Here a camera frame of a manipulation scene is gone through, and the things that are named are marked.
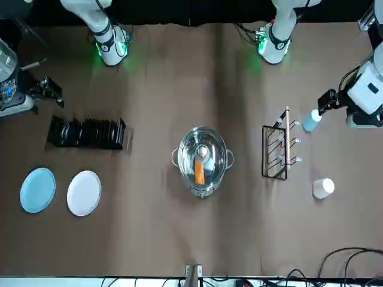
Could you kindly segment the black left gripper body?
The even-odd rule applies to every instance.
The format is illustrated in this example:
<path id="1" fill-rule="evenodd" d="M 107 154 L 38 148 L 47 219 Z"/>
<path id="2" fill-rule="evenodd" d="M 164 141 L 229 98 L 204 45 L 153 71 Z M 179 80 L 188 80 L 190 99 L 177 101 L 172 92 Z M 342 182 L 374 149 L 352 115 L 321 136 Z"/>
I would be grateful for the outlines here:
<path id="1" fill-rule="evenodd" d="M 339 109 L 338 93 L 334 89 L 327 90 L 321 97 L 318 98 L 318 110 L 330 111 Z"/>

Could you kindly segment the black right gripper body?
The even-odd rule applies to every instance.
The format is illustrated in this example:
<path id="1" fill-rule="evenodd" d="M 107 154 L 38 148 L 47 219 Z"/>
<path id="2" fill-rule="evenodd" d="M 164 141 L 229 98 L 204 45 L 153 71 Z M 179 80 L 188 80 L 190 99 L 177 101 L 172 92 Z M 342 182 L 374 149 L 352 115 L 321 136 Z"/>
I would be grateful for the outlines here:
<path id="1" fill-rule="evenodd" d="M 62 88 L 56 84 L 50 77 L 45 77 L 31 88 L 29 95 L 33 100 L 50 100 L 60 107 L 64 107 Z"/>

